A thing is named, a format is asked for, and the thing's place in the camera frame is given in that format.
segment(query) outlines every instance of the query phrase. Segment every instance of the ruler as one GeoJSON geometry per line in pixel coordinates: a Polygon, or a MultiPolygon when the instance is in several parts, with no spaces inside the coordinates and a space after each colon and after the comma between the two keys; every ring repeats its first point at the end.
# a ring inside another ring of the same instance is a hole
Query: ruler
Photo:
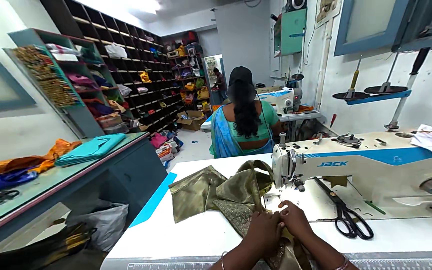
{"type": "MultiPolygon", "coordinates": [[[[345,255],[360,270],[432,270],[432,251],[345,255]]],[[[207,270],[219,259],[219,256],[109,259],[103,262],[101,270],[207,270]]],[[[311,266],[313,270],[318,269],[314,261],[311,261],[311,266]]],[[[270,270],[264,261],[259,261],[253,269],[270,270]]]]}

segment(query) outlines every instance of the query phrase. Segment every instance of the scissors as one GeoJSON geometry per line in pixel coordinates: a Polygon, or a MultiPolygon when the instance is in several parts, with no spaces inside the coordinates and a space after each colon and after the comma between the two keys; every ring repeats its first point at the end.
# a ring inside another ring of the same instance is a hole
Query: scissors
{"type": "Polygon", "coordinates": [[[17,190],[0,191],[0,205],[5,203],[7,200],[13,200],[18,195],[19,191],[17,190]]]}
{"type": "Polygon", "coordinates": [[[341,198],[338,197],[336,193],[334,193],[325,184],[323,184],[321,180],[319,180],[317,177],[313,177],[313,179],[316,181],[316,183],[318,183],[318,185],[324,190],[324,192],[336,205],[337,217],[334,219],[334,224],[336,225],[336,230],[338,230],[338,232],[340,232],[342,235],[349,238],[356,238],[356,236],[359,236],[363,240],[368,240],[375,236],[371,227],[368,225],[368,223],[366,223],[366,221],[360,215],[358,215],[355,211],[346,207],[346,204],[343,202],[343,200],[341,200],[341,198]],[[359,228],[359,226],[353,220],[353,217],[351,217],[350,214],[356,217],[364,225],[369,235],[364,234],[363,230],[359,228]],[[346,226],[348,232],[344,232],[341,229],[339,229],[338,222],[342,222],[346,226]]]}

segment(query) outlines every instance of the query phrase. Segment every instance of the bangle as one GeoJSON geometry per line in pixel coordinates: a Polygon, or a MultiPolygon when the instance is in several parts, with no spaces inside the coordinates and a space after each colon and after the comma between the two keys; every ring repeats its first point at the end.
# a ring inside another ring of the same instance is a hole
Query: bangle
{"type": "Polygon", "coordinates": [[[225,251],[223,252],[223,254],[221,254],[221,268],[224,270],[224,263],[223,263],[223,257],[227,254],[228,252],[225,251]]]}
{"type": "Polygon", "coordinates": [[[338,268],[336,268],[336,269],[334,269],[334,270],[345,270],[347,267],[348,267],[348,265],[350,264],[350,261],[348,260],[348,257],[346,257],[344,254],[342,254],[341,253],[341,255],[343,255],[343,257],[344,257],[344,262],[343,262],[343,265],[341,265],[340,267],[338,267],[338,268]]]}

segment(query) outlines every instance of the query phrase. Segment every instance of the teal fabric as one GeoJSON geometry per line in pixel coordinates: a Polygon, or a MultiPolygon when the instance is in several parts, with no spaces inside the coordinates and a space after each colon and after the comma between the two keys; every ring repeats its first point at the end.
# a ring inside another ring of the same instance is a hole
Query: teal fabric
{"type": "Polygon", "coordinates": [[[237,142],[253,142],[271,138],[270,130],[271,126],[276,124],[279,120],[278,114],[276,113],[273,106],[267,101],[261,101],[262,112],[259,115],[259,120],[261,120],[261,125],[258,127],[258,136],[251,136],[250,138],[245,138],[244,136],[238,136],[238,132],[234,127],[234,122],[227,121],[229,128],[231,130],[231,135],[236,139],[237,142]]]}
{"type": "Polygon", "coordinates": [[[256,155],[273,152],[273,133],[269,130],[270,136],[267,143],[259,149],[242,150],[238,142],[234,139],[230,131],[229,122],[223,112],[224,106],[219,107],[211,118],[211,147],[209,152],[214,158],[228,158],[245,155],[256,155]]]}
{"type": "Polygon", "coordinates": [[[126,138],[126,134],[123,133],[95,137],[91,141],[81,144],[71,152],[58,158],[54,165],[68,166],[97,160],[106,155],[124,138],[126,138]]]}

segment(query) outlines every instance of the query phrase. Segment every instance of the black cap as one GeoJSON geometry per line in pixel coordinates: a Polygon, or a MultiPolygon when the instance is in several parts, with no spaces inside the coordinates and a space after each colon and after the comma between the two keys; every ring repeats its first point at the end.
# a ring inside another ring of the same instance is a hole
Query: black cap
{"type": "Polygon", "coordinates": [[[253,84],[253,74],[251,70],[245,68],[243,66],[238,66],[231,71],[231,75],[229,76],[229,86],[233,85],[237,80],[241,80],[247,84],[253,84]]]}

